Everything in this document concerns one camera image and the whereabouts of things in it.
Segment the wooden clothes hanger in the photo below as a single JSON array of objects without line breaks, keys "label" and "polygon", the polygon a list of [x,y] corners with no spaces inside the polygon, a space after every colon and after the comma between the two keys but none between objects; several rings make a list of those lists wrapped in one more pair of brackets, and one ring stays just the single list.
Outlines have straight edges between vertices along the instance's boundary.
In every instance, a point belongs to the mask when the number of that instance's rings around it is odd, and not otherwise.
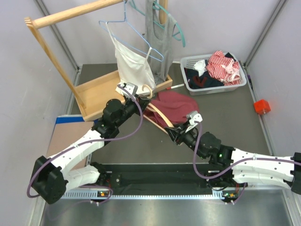
[{"label": "wooden clothes hanger", "polygon": [[[147,99],[151,100],[151,98],[153,97],[153,92],[152,89],[150,88],[150,86],[143,84],[142,85],[142,91],[144,91],[145,89],[147,89],[149,91],[149,95],[146,97]],[[154,106],[152,103],[149,103],[146,107],[148,110],[155,112],[157,114],[159,114],[159,116],[164,120],[164,122],[167,124],[168,127],[173,128],[173,124],[171,123],[171,121],[156,107]],[[153,122],[149,117],[144,115],[144,118],[146,118],[148,121],[150,121],[151,123],[153,123],[156,127],[158,127],[160,130],[162,130],[164,133],[167,134],[167,132],[164,130],[163,127],[159,126],[158,124],[156,124],[155,122]]]}]

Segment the red tank top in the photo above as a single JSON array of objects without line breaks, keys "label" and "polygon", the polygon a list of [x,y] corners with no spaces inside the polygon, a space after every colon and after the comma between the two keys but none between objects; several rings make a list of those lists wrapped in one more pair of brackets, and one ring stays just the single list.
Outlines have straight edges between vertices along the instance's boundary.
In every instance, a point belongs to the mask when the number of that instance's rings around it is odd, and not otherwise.
[{"label": "red tank top", "polygon": [[185,123],[186,115],[193,111],[199,112],[198,103],[193,98],[175,91],[161,91],[150,103],[159,109],[173,125]]}]

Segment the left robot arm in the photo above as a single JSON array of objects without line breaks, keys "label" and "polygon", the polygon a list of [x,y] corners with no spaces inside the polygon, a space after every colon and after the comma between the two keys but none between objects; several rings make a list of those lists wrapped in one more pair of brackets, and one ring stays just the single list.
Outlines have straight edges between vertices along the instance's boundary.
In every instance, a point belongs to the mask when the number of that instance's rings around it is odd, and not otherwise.
[{"label": "left robot arm", "polygon": [[103,186],[107,176],[100,164],[89,164],[81,169],[74,167],[94,151],[117,141],[119,127],[134,114],[142,117],[149,103],[150,100],[138,96],[127,98],[125,103],[118,99],[109,100],[102,117],[83,137],[58,154],[36,160],[27,188],[28,197],[32,197],[30,189],[33,189],[37,196],[53,204],[67,191],[80,186]]}]

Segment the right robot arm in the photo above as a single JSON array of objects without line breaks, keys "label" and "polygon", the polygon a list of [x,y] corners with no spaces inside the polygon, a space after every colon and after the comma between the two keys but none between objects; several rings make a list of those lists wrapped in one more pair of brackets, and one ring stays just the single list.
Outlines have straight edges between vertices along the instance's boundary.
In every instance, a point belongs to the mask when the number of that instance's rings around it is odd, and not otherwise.
[{"label": "right robot arm", "polygon": [[218,179],[224,186],[233,183],[255,183],[280,186],[301,193],[301,154],[279,157],[268,156],[223,145],[210,132],[201,134],[199,130],[187,131],[181,125],[177,128],[166,127],[171,140],[180,145],[185,144],[193,150],[193,159],[208,158],[209,164],[220,167],[219,173],[206,176],[201,174],[193,163],[195,173],[204,180]]}]

